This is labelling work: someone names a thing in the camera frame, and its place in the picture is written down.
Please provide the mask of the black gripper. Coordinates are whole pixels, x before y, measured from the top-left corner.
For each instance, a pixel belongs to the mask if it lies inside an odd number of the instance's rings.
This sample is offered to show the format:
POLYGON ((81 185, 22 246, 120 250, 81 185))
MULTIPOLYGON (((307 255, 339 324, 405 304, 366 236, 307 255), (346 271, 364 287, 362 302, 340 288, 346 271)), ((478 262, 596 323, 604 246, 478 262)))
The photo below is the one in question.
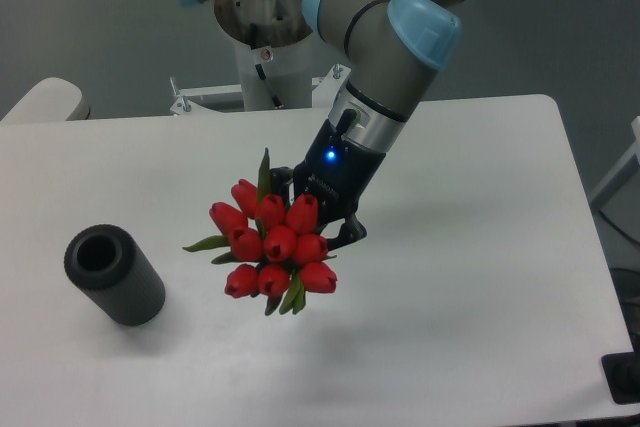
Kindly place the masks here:
POLYGON ((382 164, 385 153, 369 151, 342 139, 326 120, 304 160, 294 170, 270 169, 271 192, 290 207, 295 196, 312 195, 318 203, 318 224, 344 219, 338 234, 327 239, 329 251, 359 242, 367 236, 355 212, 360 196, 382 164))

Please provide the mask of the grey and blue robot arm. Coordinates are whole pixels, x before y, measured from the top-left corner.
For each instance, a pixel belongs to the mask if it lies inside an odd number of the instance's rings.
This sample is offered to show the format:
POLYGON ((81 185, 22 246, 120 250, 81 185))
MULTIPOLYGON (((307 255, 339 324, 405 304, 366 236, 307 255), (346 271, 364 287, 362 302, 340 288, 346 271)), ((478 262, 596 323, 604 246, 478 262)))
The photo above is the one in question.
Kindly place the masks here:
POLYGON ((461 33, 451 7, 466 0, 179 0, 212 2, 233 42, 248 111, 312 103, 309 39, 341 52, 351 69, 303 161, 271 171, 277 194, 310 194, 319 223, 341 225, 331 249, 357 242, 360 196, 461 33))

